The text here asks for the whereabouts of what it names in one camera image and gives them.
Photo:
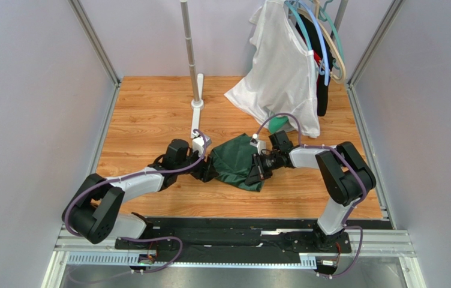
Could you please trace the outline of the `dark green cloth napkin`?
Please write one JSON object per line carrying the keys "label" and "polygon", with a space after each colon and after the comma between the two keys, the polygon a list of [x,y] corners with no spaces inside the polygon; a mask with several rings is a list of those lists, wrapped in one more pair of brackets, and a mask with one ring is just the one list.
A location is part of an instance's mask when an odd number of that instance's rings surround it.
{"label": "dark green cloth napkin", "polygon": [[216,147],[210,153],[218,176],[216,180],[250,192],[261,192],[262,182],[246,185],[252,165],[252,155],[257,148],[250,145],[251,138],[243,133]]}

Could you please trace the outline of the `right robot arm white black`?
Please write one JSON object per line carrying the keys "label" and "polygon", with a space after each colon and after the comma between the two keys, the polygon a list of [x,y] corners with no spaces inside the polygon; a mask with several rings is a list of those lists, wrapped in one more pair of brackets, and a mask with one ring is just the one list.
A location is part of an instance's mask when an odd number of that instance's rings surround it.
{"label": "right robot arm white black", "polygon": [[270,150],[259,146],[252,155],[252,165],[245,184],[261,183],[282,167],[317,169],[329,194],[327,205],[317,220],[320,236],[335,236],[345,228],[354,207],[376,187],[377,180],[359,151],[351,142],[336,146],[294,145],[285,131],[269,136]]}

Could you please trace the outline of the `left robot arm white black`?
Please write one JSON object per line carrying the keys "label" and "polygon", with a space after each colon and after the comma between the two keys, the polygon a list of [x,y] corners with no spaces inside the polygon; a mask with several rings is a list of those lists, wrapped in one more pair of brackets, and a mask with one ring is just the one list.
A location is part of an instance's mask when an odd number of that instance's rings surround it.
{"label": "left robot arm white black", "polygon": [[88,175],[62,213],[66,229],[91,244],[108,237],[139,239],[148,227],[147,219],[136,212],[123,214],[121,206],[169,188],[181,175],[212,180],[217,172],[206,155],[211,143],[208,136],[196,137],[191,143],[174,139],[164,154],[142,170],[109,178]]}

